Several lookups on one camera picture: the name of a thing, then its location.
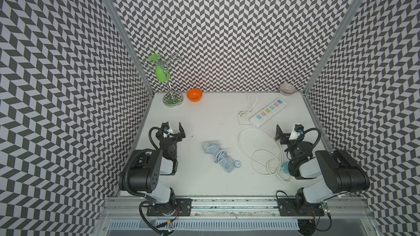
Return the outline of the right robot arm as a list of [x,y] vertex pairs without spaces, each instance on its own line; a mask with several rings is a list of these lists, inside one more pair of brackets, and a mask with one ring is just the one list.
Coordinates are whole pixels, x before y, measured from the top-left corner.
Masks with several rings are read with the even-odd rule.
[[288,173],[296,180],[318,179],[298,189],[294,198],[277,198],[281,216],[322,217],[329,215],[327,200],[350,192],[365,191],[370,187],[367,172],[345,150],[315,150],[322,133],[318,128],[294,126],[291,133],[276,127],[275,140],[286,145],[290,157]]

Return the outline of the pale blue power strip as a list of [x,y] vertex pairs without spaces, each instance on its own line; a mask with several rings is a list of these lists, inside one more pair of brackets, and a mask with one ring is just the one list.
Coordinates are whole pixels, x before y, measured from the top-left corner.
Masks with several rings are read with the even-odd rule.
[[242,167],[242,163],[239,160],[233,159],[224,149],[212,147],[210,152],[215,157],[215,163],[220,164],[227,173],[231,173],[234,169]]

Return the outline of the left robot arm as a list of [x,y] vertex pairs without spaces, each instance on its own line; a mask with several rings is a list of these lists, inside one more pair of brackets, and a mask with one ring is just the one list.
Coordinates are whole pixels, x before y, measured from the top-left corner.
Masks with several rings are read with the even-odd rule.
[[148,138],[153,147],[135,150],[119,175],[121,191],[151,202],[148,215],[172,216],[179,210],[174,190],[159,181],[161,176],[177,172],[177,144],[186,137],[181,124],[178,129],[175,133],[169,122],[152,127]]

